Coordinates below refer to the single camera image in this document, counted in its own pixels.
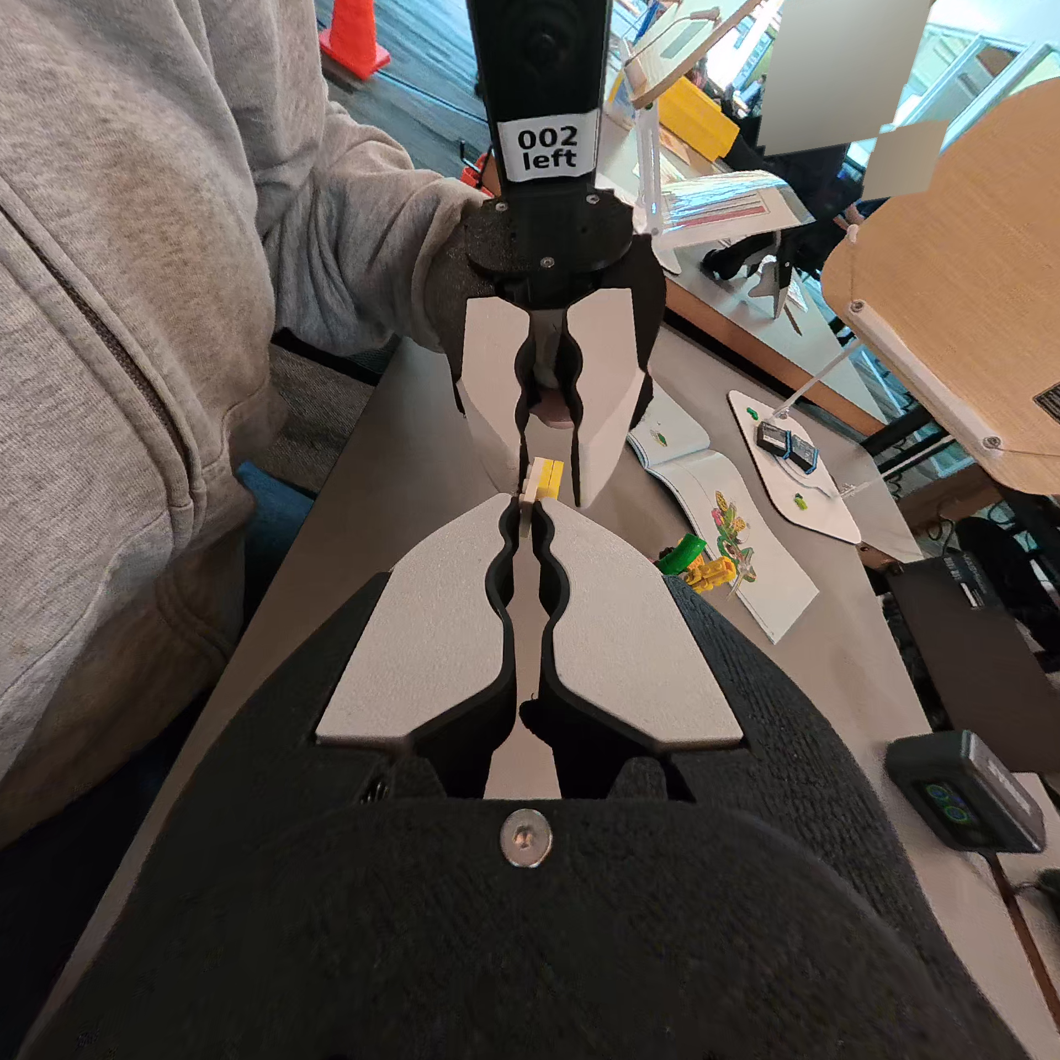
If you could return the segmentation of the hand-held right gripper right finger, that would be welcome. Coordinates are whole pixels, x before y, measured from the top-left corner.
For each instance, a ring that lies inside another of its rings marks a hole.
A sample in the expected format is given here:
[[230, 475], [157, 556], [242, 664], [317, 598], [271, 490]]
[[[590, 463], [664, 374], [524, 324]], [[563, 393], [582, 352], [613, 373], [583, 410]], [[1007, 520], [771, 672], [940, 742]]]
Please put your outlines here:
[[558, 499], [534, 505], [544, 707], [591, 719], [646, 750], [731, 748], [742, 728], [664, 575]]

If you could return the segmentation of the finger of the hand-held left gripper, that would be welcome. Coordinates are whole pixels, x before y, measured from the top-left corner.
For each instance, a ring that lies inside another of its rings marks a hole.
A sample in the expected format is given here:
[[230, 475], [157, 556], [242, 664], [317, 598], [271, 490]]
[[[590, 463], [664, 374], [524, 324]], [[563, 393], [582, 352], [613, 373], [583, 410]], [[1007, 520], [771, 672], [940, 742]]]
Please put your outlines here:
[[504, 493], [520, 489], [527, 464], [530, 331], [529, 314], [504, 298], [469, 300], [458, 395], [475, 452]]
[[576, 505], [590, 506], [610, 482], [628, 441], [644, 383], [635, 334], [632, 292], [600, 288], [566, 314], [567, 333], [580, 355], [575, 395]]

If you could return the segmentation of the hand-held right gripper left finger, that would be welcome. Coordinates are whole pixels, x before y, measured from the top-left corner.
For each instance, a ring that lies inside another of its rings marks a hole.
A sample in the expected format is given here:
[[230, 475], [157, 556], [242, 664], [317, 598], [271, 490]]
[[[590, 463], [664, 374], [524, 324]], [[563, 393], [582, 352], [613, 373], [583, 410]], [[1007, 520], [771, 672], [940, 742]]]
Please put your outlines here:
[[511, 497], [496, 494], [391, 569], [317, 728], [318, 741], [413, 741], [511, 662]]

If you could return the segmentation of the person's left forearm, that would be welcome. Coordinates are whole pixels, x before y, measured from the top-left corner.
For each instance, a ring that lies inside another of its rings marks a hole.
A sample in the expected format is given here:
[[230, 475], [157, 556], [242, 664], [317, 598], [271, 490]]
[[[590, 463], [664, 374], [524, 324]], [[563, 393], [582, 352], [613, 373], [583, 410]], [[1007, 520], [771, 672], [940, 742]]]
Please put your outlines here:
[[264, 238], [275, 329], [348, 358], [393, 335], [454, 353], [477, 284], [461, 229], [484, 204], [326, 100], [310, 176]]

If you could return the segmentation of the green lego plant model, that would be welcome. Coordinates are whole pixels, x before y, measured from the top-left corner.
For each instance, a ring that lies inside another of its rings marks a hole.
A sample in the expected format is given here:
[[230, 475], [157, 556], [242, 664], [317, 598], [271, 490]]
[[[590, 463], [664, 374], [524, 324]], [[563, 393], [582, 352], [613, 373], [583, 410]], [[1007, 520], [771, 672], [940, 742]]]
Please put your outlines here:
[[713, 558], [708, 553], [706, 543], [695, 534], [685, 534], [676, 546], [664, 549], [654, 565], [664, 576], [677, 577], [700, 595], [728, 587], [738, 591], [743, 584], [757, 580], [749, 562], [750, 553], [734, 556], [725, 552]]

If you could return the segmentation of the white instruction booklet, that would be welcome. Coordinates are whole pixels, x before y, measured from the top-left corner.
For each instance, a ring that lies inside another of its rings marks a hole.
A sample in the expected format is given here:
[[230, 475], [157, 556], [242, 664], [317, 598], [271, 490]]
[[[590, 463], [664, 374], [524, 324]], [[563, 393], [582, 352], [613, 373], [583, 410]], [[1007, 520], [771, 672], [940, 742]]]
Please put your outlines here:
[[703, 544], [700, 564], [725, 561], [730, 593], [768, 641], [779, 643], [818, 590], [750, 500], [734, 461], [714, 450], [705, 428], [656, 384], [628, 442], [644, 471], [679, 504]]

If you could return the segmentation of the light wood table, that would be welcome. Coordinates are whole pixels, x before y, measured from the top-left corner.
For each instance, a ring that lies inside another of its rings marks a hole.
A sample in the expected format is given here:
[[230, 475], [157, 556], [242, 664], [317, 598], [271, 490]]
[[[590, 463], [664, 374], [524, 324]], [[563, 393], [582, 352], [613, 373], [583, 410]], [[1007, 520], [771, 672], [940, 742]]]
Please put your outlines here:
[[790, 395], [842, 350], [822, 311], [787, 305], [772, 315], [772, 297], [749, 297], [758, 273], [717, 282], [701, 270], [705, 249], [681, 248], [681, 272], [667, 278], [666, 324], [777, 394]]

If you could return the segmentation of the glossy instruction sheet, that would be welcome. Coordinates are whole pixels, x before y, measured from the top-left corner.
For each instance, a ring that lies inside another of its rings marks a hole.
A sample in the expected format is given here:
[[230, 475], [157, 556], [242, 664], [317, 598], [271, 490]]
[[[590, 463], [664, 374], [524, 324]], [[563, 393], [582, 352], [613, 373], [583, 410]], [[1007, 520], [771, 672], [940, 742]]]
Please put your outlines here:
[[662, 248], [739, 242], [814, 222], [785, 180], [752, 169], [671, 182], [661, 190]]

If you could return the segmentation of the yellow plastic bin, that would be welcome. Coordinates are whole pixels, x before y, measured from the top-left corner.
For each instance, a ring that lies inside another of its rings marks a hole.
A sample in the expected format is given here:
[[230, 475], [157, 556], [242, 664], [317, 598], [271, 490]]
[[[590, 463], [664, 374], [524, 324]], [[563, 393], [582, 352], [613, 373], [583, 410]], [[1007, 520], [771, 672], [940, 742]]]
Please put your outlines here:
[[739, 126], [687, 77], [677, 80], [656, 100], [660, 124], [703, 158], [726, 157], [739, 137]]

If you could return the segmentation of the orange traffic cone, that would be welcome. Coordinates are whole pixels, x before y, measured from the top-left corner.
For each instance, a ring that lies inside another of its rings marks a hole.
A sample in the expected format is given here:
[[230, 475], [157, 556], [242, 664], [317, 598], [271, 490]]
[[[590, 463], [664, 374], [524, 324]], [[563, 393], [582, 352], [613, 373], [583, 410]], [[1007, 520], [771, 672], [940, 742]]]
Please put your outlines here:
[[318, 36], [326, 58], [360, 82], [391, 60], [390, 53], [379, 46], [373, 1], [334, 1], [330, 22]]

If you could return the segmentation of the black cardboard box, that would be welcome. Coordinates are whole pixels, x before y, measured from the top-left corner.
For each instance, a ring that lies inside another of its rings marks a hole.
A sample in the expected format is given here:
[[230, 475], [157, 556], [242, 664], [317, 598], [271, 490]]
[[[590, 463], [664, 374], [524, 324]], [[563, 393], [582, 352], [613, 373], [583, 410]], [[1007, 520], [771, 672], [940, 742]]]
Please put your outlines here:
[[1056, 775], [1059, 697], [977, 562], [891, 563], [884, 618], [935, 732], [972, 730], [1013, 773]]

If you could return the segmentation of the person's grey hoodie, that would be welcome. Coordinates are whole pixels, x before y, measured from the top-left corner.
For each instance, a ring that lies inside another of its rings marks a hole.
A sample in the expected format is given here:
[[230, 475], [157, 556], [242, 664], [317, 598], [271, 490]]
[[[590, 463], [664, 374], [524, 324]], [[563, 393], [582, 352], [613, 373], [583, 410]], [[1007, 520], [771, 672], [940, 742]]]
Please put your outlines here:
[[2, 847], [219, 678], [272, 444], [264, 238], [310, 176], [311, 2], [2, 2]]

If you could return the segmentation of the dark grey charging box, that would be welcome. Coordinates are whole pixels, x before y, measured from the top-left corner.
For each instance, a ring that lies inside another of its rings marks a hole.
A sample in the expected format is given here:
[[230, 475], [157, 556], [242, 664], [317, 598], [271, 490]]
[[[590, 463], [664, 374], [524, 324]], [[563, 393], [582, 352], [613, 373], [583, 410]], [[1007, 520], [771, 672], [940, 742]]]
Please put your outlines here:
[[1040, 805], [971, 730], [895, 740], [884, 768], [948, 848], [980, 855], [1044, 852]]

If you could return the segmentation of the person's dark pants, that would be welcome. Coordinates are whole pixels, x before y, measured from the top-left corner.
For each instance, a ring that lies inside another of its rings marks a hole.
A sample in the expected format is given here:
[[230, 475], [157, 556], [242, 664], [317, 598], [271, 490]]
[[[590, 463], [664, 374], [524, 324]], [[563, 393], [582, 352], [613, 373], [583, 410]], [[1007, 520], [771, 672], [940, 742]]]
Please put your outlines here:
[[191, 777], [244, 702], [196, 701], [1, 855], [1, 1056], [61, 1007], [151, 874]]

